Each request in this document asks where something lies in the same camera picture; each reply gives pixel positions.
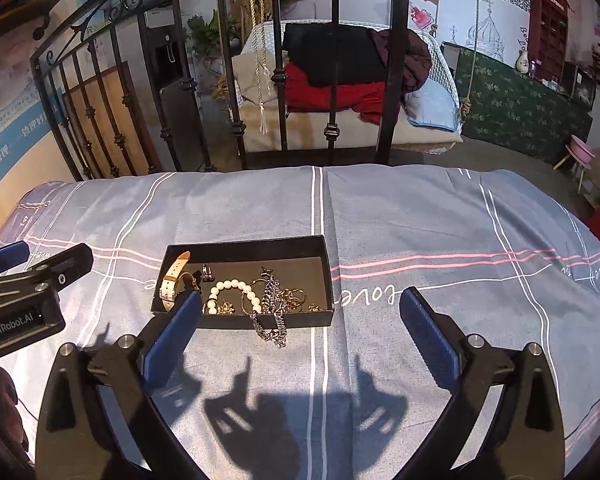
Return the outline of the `gold starburst brooch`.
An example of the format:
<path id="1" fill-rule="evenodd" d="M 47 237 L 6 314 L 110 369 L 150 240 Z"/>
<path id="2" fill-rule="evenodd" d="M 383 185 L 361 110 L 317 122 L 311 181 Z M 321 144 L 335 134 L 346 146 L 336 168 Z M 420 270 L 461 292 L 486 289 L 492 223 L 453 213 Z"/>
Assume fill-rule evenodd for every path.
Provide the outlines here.
<path id="1" fill-rule="evenodd" d="M 235 308 L 229 302 L 222 301 L 216 307 L 216 312 L 218 312 L 218 315 L 233 315 L 235 313 Z"/>

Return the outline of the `silver plain ring hoop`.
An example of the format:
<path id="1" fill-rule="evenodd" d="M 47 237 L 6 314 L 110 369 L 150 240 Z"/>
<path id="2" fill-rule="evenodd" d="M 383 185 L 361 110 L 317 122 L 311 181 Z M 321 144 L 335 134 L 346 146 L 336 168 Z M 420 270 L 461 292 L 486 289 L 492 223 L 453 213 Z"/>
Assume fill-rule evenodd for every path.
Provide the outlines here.
<path id="1" fill-rule="evenodd" d="M 215 280 L 214 274 L 212 272 L 211 266 L 208 264 L 204 264 L 200 270 L 200 278 L 201 281 L 205 283 L 210 283 Z"/>

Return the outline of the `black rectangular jewelry box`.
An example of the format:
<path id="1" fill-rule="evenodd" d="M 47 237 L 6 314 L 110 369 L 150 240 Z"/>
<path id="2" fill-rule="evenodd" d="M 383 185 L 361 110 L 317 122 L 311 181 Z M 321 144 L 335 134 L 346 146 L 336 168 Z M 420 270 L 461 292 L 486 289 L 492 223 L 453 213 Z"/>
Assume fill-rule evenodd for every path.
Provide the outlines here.
<path id="1" fill-rule="evenodd" d="M 176 244 L 166 248 L 158 274 L 151 311 L 163 312 L 160 286 L 166 272 L 185 253 L 189 259 L 184 270 L 196 275 L 206 266 L 213 275 L 211 282 L 202 282 L 204 296 L 217 282 L 236 280 L 254 287 L 261 295 L 263 284 L 258 281 L 263 269 L 273 273 L 283 289 L 298 289 L 294 295 L 301 307 L 284 315 L 288 328 L 329 326 L 334 317 L 332 274 L 324 236 L 276 238 L 275 240 L 243 240 L 207 244 Z"/>

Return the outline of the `pink small stool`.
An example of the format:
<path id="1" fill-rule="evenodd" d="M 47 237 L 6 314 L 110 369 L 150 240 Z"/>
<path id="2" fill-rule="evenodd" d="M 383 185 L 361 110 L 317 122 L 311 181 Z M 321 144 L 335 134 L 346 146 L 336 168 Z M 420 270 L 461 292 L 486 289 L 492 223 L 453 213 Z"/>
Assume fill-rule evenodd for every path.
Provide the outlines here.
<path id="1" fill-rule="evenodd" d="M 578 192 L 582 191 L 584 174 L 591 169 L 591 165 L 596 155 L 592 148 L 588 146 L 578 136 L 572 136 L 569 143 L 566 145 L 567 154 L 553 166 L 553 170 L 559 169 L 565 165 L 569 159 L 574 161 L 573 174 L 578 179 Z"/>

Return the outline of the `red cloth on swing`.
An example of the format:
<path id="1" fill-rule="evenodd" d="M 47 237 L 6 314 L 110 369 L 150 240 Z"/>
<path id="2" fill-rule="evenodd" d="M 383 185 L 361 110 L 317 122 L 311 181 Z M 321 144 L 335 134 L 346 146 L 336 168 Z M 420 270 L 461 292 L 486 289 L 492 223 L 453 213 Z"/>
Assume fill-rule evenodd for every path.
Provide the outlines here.
<path id="1" fill-rule="evenodd" d="M 298 66 L 285 67 L 285 99 L 288 110 L 296 113 L 328 113 L 332 88 L 316 88 L 309 84 L 308 76 Z M 338 84 L 335 110 L 353 110 L 363 122 L 379 125 L 384 107 L 386 85 Z"/>

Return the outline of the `green patterned cloth table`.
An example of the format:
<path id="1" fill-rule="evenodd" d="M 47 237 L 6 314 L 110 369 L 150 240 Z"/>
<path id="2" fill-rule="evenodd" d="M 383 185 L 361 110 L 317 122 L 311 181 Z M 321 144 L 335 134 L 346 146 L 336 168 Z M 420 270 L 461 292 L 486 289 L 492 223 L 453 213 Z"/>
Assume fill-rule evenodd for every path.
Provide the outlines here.
<path id="1" fill-rule="evenodd" d="M 464 136 L 551 164 L 573 136 L 588 138 L 593 118 L 572 99 L 471 48 L 446 42 L 442 52 L 467 112 Z"/>

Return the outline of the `black garment on swing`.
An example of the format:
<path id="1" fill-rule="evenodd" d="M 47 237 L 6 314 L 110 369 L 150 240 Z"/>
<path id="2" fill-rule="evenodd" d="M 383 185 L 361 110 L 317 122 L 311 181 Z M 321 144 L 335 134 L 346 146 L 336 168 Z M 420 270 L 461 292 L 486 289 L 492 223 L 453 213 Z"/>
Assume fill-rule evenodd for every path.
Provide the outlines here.
<path id="1" fill-rule="evenodd" d="M 391 32 L 329 23 L 289 23 L 282 49 L 306 74 L 309 84 L 378 84 L 387 80 Z"/>

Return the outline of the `light blue pillow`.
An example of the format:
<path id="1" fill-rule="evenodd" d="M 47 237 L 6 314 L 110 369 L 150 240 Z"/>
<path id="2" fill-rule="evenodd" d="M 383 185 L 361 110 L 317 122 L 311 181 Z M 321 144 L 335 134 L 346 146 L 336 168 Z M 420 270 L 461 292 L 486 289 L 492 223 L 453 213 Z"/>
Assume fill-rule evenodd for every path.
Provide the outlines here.
<path id="1" fill-rule="evenodd" d="M 458 107 L 442 84 L 428 78 L 416 91 L 404 98 L 407 120 L 416 127 L 457 132 Z"/>

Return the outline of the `red wooden cabinet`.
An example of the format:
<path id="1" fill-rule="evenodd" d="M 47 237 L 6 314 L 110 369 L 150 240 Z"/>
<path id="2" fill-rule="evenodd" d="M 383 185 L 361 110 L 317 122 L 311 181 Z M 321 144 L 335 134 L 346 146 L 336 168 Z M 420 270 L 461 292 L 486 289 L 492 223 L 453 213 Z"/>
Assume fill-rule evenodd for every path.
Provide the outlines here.
<path id="1" fill-rule="evenodd" d="M 561 81 L 568 40 L 567 0 L 531 0 L 528 55 L 535 78 Z"/>

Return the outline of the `black iron bed frame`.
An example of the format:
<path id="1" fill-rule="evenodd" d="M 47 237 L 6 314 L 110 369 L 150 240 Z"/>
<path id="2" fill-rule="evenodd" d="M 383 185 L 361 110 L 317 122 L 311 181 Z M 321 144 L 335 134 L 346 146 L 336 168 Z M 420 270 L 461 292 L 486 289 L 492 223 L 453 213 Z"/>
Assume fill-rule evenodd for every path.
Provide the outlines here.
<path id="1" fill-rule="evenodd" d="M 153 174 L 165 148 L 174 169 L 210 171 L 211 149 L 234 146 L 248 160 L 245 105 L 233 61 L 256 52 L 258 131 L 280 158 L 292 154 L 282 49 L 288 0 L 86 0 L 31 58 L 33 81 L 53 136 L 73 177 Z M 343 0 L 330 0 L 332 26 Z M 403 96 L 408 0 L 390 0 L 387 80 L 375 158 L 386 162 Z M 340 148 L 344 110 L 330 111 L 324 153 Z"/>

